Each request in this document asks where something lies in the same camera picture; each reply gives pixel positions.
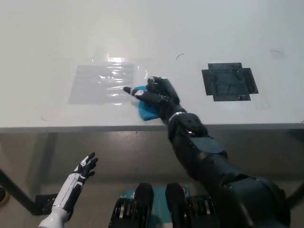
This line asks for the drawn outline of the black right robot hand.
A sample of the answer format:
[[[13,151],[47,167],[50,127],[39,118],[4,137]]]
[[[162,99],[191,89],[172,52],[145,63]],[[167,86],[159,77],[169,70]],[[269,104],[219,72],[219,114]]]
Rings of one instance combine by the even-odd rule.
[[[181,107],[180,99],[167,78],[151,76],[148,78],[144,90],[128,86],[123,87],[123,90],[136,99],[154,107],[165,124],[168,124],[171,116],[175,113],[186,112]]]

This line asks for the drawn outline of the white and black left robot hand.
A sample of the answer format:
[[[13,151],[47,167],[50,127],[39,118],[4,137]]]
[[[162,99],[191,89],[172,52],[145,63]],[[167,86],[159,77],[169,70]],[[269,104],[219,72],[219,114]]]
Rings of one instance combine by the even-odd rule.
[[[59,207],[66,212],[71,212],[74,209],[86,180],[95,174],[93,169],[97,162],[98,158],[95,157],[95,152],[93,152],[77,165],[62,185],[53,207]]]

